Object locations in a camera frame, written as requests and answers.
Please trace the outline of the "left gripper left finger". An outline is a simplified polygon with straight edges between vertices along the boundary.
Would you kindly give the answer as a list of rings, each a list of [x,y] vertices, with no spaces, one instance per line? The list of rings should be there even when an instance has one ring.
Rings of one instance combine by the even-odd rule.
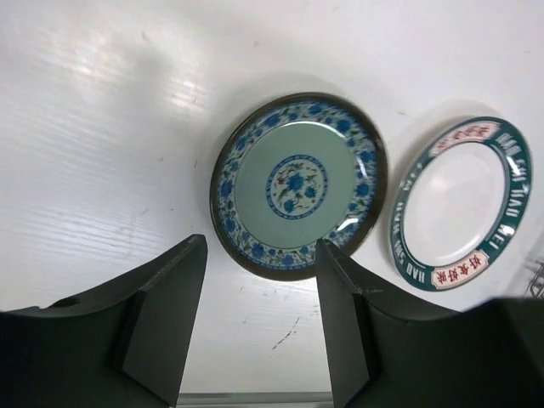
[[[165,407],[178,401],[206,265],[206,238],[195,234],[133,270],[143,281],[113,365]]]

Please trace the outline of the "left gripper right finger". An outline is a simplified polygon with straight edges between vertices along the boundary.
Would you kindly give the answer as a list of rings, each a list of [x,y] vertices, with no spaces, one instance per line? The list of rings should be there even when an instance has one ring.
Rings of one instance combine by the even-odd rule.
[[[350,407],[378,377],[369,311],[349,258],[329,241],[316,244],[315,271],[333,405]]]

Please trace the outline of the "blue floral plate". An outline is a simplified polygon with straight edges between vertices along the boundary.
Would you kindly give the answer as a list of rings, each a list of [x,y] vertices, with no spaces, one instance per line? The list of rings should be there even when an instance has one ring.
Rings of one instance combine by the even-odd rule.
[[[225,251],[273,281],[315,275],[315,247],[355,252],[386,201],[388,158],[373,120],[329,93],[262,105],[229,136],[210,184],[212,224]]]

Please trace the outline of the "white plate green lettered rim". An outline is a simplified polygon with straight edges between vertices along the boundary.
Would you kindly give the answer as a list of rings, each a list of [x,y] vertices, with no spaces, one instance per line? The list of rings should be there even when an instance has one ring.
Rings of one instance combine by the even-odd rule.
[[[398,273],[427,292],[482,275],[515,236],[531,187],[530,148],[511,122],[477,116],[445,130],[394,198],[388,240]]]

